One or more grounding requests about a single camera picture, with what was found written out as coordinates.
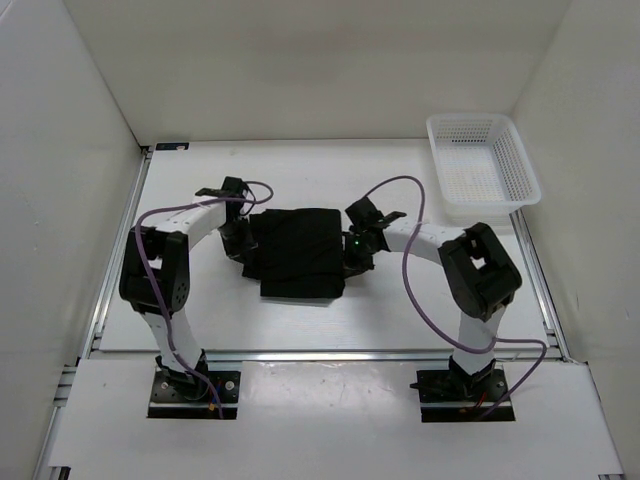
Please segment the black shorts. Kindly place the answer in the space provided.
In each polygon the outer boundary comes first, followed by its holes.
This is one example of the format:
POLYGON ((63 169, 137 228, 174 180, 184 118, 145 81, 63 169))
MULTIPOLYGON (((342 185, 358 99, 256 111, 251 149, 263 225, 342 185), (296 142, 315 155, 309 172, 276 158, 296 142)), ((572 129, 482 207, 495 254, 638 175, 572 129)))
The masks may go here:
POLYGON ((249 216, 257 244, 242 276, 264 298, 333 300, 345 288, 341 213, 337 209, 267 209, 249 216))

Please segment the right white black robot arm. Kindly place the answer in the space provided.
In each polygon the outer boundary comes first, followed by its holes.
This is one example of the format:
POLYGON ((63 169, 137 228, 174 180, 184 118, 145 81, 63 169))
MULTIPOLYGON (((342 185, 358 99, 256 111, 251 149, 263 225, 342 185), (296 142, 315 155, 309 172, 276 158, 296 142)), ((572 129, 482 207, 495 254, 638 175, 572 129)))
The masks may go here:
POLYGON ((453 347, 449 387, 460 399, 480 393, 495 365, 494 348, 506 308, 522 286, 522 277, 491 227, 477 223, 456 237, 441 227, 409 220, 383 220, 343 233, 345 273, 357 276, 374 268, 373 256, 400 253, 401 277, 409 301, 429 328, 453 347), (460 312, 458 336, 438 327, 420 306, 410 285, 411 256, 442 268, 460 312))

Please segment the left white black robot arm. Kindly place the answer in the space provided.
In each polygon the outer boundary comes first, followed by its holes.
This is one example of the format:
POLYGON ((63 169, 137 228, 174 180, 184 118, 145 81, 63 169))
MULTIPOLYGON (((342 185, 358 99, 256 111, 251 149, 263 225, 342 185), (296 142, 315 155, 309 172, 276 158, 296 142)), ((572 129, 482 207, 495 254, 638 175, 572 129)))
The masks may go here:
POLYGON ((197 344, 185 305, 190 293, 190 252, 217 231, 231 256, 253 249, 241 198, 207 198, 143 213, 128 234, 119 280, 120 297, 152 331, 158 366, 188 400, 219 395, 209 377, 206 355, 197 344))

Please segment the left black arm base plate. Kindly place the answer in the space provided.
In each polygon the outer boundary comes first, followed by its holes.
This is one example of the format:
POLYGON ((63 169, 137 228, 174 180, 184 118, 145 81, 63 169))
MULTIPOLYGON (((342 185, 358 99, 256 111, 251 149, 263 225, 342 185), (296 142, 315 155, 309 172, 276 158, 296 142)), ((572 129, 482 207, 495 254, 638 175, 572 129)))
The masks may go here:
POLYGON ((150 419, 235 420, 238 415, 241 372, 210 370, 221 409, 208 386, 200 379, 169 374, 157 367, 151 386, 147 417, 150 419))

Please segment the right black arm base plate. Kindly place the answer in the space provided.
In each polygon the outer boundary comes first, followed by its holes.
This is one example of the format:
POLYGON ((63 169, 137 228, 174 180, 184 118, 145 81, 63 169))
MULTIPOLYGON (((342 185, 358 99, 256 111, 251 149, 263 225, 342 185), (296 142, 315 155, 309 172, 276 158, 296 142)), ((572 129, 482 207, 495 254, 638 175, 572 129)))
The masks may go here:
POLYGON ((491 367, 478 377, 447 368, 418 370, 409 385, 418 393, 423 423, 514 422, 515 412, 502 368, 491 367))

